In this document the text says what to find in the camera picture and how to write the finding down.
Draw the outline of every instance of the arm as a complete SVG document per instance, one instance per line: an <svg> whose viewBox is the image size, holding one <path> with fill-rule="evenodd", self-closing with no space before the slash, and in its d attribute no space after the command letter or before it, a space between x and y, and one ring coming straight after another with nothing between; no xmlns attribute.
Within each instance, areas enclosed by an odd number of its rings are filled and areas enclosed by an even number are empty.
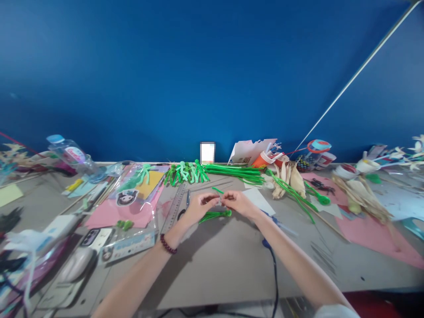
<svg viewBox="0 0 424 318"><path fill-rule="evenodd" d="M218 201L219 196L213 193L195 196L182 218L165 234L168 245L176 249L187 230ZM171 256L158 240L110 291L93 318L132 317Z"/></svg>
<svg viewBox="0 0 424 318"><path fill-rule="evenodd" d="M306 298L316 309L341 304L353 310L327 274L242 192L228 191L222 204L255 222Z"/></svg>

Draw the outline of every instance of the smartphone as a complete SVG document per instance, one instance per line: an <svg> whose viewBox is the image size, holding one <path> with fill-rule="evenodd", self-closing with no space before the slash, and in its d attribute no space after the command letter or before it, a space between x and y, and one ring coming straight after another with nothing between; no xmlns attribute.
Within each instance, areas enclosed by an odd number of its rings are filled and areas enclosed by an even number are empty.
<svg viewBox="0 0 424 318"><path fill-rule="evenodd" d="M208 164L215 162L215 142L202 141L200 143L200 163Z"/></svg>

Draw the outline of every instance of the white sleeve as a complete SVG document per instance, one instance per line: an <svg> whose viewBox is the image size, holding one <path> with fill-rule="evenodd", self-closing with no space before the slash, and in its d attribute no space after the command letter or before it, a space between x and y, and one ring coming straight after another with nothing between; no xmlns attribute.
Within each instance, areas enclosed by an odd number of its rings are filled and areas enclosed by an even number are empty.
<svg viewBox="0 0 424 318"><path fill-rule="evenodd" d="M314 318L360 318L358 314L343 305L322 306Z"/></svg>

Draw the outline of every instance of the gray table surface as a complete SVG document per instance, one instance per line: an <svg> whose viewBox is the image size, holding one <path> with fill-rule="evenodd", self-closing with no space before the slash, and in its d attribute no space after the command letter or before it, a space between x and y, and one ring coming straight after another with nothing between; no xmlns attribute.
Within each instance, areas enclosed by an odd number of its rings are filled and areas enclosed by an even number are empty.
<svg viewBox="0 0 424 318"><path fill-rule="evenodd" d="M379 173L385 178L392 178L383 172ZM63 189L72 184L76 178L47 174L21 182L19 187L25 196L0 208L0 213L9 213L16 206L24 206L22 220L14 231L19 232L28 228L42 231L56 215L76 199L68 199L61 195ZM223 190L245 190L244 184L238 179L228 177L221 180L222 178L224 176L211 175L212 182L205 183L205 186L212 187L232 181L217 187ZM409 178L405 178L405 181L413 183ZM405 210L408 215L424 218L421 195L388 182L371 187L380 193L379 199L389 210L396 210L398 214L399 211ZM192 195L207 191L210 189L196 191ZM293 240L317 261L343 292L424 286L422 270L357 244L349 244L320 219L315 218L316 224L311 224L306 214L289 197L273 200L271 192L260 191L275 210L275 216L299 233L299 237L292 237ZM176 188L172 187L165 188L162 193L157 209L159 228L163 225L175 193ZM76 204L69 212L75 211L78 206L79 204ZM322 215L338 227L332 215L328 213ZM424 255L424 244L398 224L396 226L416 250ZM78 229L80 235L86 232L84 227ZM167 309L274 297L272 258L262 245L263 236L249 220L235 213L229 219L215 219L195 226L189 236L161 272L141 303L141 309ZM328 258L335 265L334 272L324 265L311 247L312 244L316 244L328 254ZM136 254L113 266L98 266L75 304L70 308L58 310L55 317L91 315L111 288L145 253ZM299 287L279 260L277 269L280 297L301 295ZM45 282L32 296L32 303L39 302L56 274L57 271L46 277ZM45 310L36 310L34 317L43 317L45 313Z"/></svg>

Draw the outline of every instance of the blue wall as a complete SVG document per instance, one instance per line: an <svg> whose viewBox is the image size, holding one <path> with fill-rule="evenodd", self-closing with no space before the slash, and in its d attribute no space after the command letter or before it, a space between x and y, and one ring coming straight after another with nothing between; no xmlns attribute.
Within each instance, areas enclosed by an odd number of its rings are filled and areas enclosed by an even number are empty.
<svg viewBox="0 0 424 318"><path fill-rule="evenodd" d="M413 147L424 134L424 3L419 4L311 134L339 162L373 144Z"/></svg>
<svg viewBox="0 0 424 318"><path fill-rule="evenodd" d="M3 0L0 129L39 151L61 133L99 161L194 160L211 140L217 161L238 140L290 151L408 5Z"/></svg>

